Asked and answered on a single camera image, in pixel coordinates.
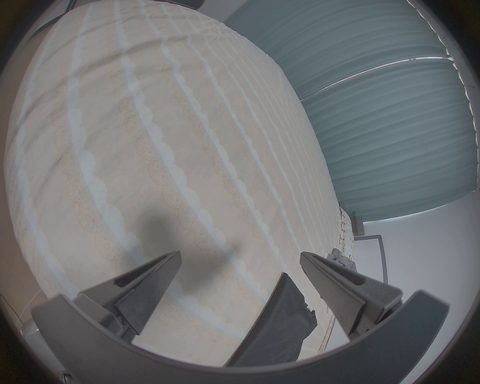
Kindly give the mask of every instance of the bed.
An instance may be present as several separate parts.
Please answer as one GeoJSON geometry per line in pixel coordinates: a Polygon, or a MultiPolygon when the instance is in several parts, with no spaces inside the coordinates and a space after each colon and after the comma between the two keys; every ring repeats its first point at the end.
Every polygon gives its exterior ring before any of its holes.
{"type": "Polygon", "coordinates": [[[351,254],[351,225],[290,83],[225,25],[145,0],[67,13],[16,96],[4,173],[49,298],[180,250],[134,344],[223,365],[285,272],[318,322],[299,359],[323,351],[332,314],[300,252],[351,254]]]}

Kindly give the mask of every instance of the green curtain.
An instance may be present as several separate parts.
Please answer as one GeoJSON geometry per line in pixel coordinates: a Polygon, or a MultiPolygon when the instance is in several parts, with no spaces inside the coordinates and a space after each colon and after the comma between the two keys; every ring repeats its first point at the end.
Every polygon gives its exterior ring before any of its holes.
{"type": "Polygon", "coordinates": [[[226,24],[283,69],[349,214],[403,216],[476,189],[465,88],[406,0],[250,0],[226,24]]]}

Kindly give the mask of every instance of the gray frame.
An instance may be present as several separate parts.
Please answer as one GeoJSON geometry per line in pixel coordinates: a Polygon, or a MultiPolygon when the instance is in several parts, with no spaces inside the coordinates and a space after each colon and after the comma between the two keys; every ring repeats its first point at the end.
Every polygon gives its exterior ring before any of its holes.
{"type": "Polygon", "coordinates": [[[373,235],[373,236],[355,236],[354,237],[354,241],[371,240],[371,239],[378,239],[378,243],[380,244],[380,255],[382,256],[382,271],[384,275],[384,283],[388,284],[387,262],[385,260],[385,249],[384,249],[384,242],[382,241],[382,236],[373,235]]]}

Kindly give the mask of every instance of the light through curtain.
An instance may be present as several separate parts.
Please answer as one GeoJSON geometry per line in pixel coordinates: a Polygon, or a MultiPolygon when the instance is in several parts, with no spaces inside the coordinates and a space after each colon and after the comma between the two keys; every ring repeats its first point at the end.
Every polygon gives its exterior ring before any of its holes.
{"type": "Polygon", "coordinates": [[[250,0],[226,24],[285,72],[349,214],[403,216],[476,189],[465,88],[406,0],[250,0]]]}

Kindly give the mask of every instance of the curtain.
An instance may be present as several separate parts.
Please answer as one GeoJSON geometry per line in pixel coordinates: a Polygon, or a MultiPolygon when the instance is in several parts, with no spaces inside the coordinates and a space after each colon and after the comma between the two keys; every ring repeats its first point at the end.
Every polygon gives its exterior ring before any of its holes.
{"type": "Polygon", "coordinates": [[[465,88],[406,0],[250,0],[226,24],[285,72],[349,214],[403,216],[476,189],[465,88]]]}

